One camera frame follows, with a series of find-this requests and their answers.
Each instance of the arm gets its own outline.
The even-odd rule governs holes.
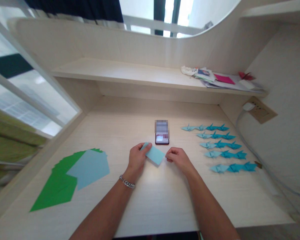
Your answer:
[[[187,154],[182,148],[170,148],[167,161],[174,162],[185,174],[192,195],[199,228],[205,240],[237,240],[240,239],[230,219],[214,198]]]
[[[144,143],[139,143],[130,150],[129,164],[122,175],[123,179],[135,183],[142,174],[146,153],[152,147],[149,143],[140,151]],[[88,214],[73,233],[70,240],[112,239],[119,226],[133,189],[125,186],[121,180],[111,188],[107,195]]]

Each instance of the chain bracelet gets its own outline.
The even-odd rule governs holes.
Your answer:
[[[123,182],[124,185],[126,185],[128,188],[134,189],[136,187],[135,184],[129,183],[127,180],[122,178],[122,175],[120,175],[119,179]]]

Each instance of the person's left hand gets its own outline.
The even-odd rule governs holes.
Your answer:
[[[144,143],[139,143],[130,149],[129,164],[127,170],[122,175],[123,179],[130,183],[135,183],[142,174],[146,153],[152,147],[152,144],[149,143],[142,151],[140,151],[143,145]]]

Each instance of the cable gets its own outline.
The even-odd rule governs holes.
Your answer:
[[[290,187],[288,187],[285,183],[283,183],[276,175],[274,175],[269,167],[264,163],[264,161],[262,160],[262,158],[259,156],[258,153],[256,153],[254,151],[254,149],[247,143],[247,141],[244,139],[244,137],[242,136],[240,130],[239,130],[239,127],[238,127],[238,123],[239,123],[239,120],[242,118],[242,116],[246,113],[245,110],[242,110],[242,112],[239,114],[237,120],[236,120],[236,130],[237,130],[237,133],[240,137],[240,139],[242,140],[242,142],[247,146],[247,148],[256,156],[256,158],[259,160],[259,162],[263,165],[263,167],[268,171],[269,175],[274,178],[276,181],[278,181],[285,189],[287,189],[288,191],[292,192],[293,194],[295,195],[298,195],[300,197],[300,193],[298,192],[295,192],[293,189],[291,189]]]

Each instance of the person's right hand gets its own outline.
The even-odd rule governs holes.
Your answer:
[[[168,162],[174,162],[185,175],[196,172],[195,167],[182,148],[170,148],[166,154],[166,158]]]

